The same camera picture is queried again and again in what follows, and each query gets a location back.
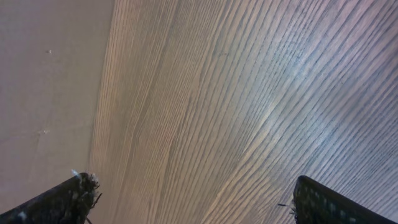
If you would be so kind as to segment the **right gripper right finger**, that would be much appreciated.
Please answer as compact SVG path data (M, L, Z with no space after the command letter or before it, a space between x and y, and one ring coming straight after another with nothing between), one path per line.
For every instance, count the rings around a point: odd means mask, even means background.
M305 175L297 178L293 196L297 224L397 224Z

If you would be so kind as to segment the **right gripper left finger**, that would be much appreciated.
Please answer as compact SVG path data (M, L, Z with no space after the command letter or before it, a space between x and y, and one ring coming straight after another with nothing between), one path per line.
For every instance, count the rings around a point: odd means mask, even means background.
M97 204L99 181L94 174L73 177L1 214L5 224L84 224Z

